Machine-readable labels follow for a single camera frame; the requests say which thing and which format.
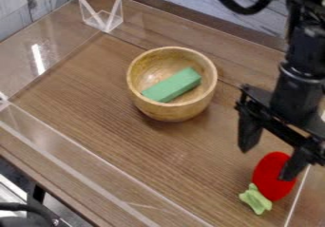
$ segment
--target green small object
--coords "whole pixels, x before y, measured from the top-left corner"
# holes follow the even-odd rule
[[[238,195],[238,198],[251,207],[257,215],[265,210],[271,210],[271,201],[262,195],[254,183],[249,184],[249,190]]]
[[[200,75],[191,67],[184,68],[166,80],[142,91],[152,101],[167,103],[200,84]]]

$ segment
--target wooden table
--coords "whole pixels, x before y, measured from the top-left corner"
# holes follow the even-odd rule
[[[95,9],[113,2],[88,1]],[[37,76],[27,48],[55,48],[41,50],[44,60],[48,66],[60,61],[10,97],[29,114],[12,108],[18,133],[0,126],[1,157],[99,226],[283,225],[298,184],[262,217],[239,202],[238,193],[262,156],[290,153],[290,147],[263,132],[259,145],[243,155],[234,110],[239,84],[273,88],[283,53],[227,28],[203,26],[131,0],[123,0],[123,11],[124,23],[104,34],[83,24],[75,0],[1,44],[0,90],[9,85],[12,94]],[[220,76],[208,109],[184,123],[150,120],[127,93],[128,64],[162,46],[202,51]],[[10,124],[8,117],[4,110],[0,121]],[[306,184],[291,226],[321,220],[319,188]]]

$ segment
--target red object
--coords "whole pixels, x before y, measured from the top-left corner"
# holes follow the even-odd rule
[[[297,179],[291,181],[278,180],[287,159],[289,155],[282,152],[269,153],[261,159],[254,170],[253,183],[262,195],[271,201],[283,198],[297,182]]]

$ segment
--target wooden bowl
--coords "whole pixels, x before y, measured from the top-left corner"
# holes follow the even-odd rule
[[[186,67],[202,76],[202,83],[168,103],[155,102],[140,92]],[[127,85],[138,109],[151,118],[180,122],[196,116],[212,99],[216,69],[211,60],[198,51],[183,47],[162,47],[142,53],[127,71]]]

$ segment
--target black cable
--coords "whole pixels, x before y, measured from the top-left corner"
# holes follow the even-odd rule
[[[269,0],[258,0],[255,4],[250,7],[241,6],[234,0],[219,0],[219,2],[230,9],[232,12],[243,15],[250,15],[258,13],[262,9],[266,8],[270,1]]]
[[[49,215],[45,213],[45,211],[43,211],[41,209],[31,206],[31,205],[25,205],[25,204],[20,204],[20,203],[13,203],[13,202],[0,202],[0,210],[1,211],[27,211],[27,212],[32,212],[37,215],[40,215],[47,223],[48,226],[55,226],[53,222],[52,222],[52,218],[49,217]]]

